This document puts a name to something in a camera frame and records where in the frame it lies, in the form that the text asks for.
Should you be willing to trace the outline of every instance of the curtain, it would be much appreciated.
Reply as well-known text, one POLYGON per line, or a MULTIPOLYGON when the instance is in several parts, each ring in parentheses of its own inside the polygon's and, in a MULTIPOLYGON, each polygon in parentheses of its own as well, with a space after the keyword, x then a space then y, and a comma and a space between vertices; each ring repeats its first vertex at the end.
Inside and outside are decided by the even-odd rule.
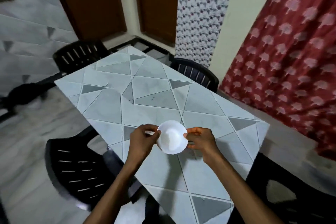
POLYGON ((178 0, 175 57, 208 67, 229 0, 178 0))
POLYGON ((267 0, 220 89, 336 160, 336 0, 267 0))

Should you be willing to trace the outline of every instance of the person's left hand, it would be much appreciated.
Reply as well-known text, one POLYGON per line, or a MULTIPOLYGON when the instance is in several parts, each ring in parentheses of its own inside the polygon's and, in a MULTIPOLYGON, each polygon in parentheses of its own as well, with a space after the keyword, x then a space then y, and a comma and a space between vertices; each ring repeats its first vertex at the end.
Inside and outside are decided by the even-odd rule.
POLYGON ((141 165, 156 144, 161 131, 158 126, 152 124, 137 127, 130 135, 129 150, 126 162, 132 165, 141 165), (153 135, 146 134, 146 131, 155 132, 153 135))

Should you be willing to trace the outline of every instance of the dining table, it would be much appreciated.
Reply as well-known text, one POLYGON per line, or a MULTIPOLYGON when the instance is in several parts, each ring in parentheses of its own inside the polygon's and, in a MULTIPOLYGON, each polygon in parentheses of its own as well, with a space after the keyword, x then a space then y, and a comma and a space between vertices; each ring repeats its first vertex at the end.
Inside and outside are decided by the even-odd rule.
MULTIPOLYGON (((210 128, 225 158, 246 179, 269 124, 128 46, 55 84, 126 161, 130 133, 175 120, 210 128)), ((177 224, 225 224, 233 202, 198 150, 168 155, 154 145, 135 177, 177 224)))

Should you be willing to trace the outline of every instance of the forearm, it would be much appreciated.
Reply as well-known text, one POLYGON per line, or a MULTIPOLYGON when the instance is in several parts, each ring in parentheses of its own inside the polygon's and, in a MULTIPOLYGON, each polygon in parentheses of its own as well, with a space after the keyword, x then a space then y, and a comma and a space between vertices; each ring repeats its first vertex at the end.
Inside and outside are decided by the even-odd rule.
POLYGON ((222 155, 209 163, 246 224, 283 224, 222 155))
POLYGON ((105 192, 83 224, 114 223, 128 190, 129 181, 137 172, 139 166, 128 162, 124 164, 113 184, 105 192))

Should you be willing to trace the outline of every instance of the hand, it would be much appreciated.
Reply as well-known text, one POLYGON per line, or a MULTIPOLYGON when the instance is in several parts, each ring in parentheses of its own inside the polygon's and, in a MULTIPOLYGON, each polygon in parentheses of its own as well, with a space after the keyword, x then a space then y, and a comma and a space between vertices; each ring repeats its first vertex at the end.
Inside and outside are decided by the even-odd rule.
POLYGON ((156 125, 146 124, 137 127, 131 133, 126 162, 140 167, 161 134, 161 131, 157 129, 158 126, 156 125), (145 133, 146 131, 153 131, 155 133, 149 135, 145 133))
POLYGON ((187 128, 188 133, 184 133, 183 136, 194 144, 188 144, 187 148, 200 150, 203 154, 203 161, 210 165, 213 158, 221 156, 215 137, 212 134, 211 129, 208 128, 187 128))

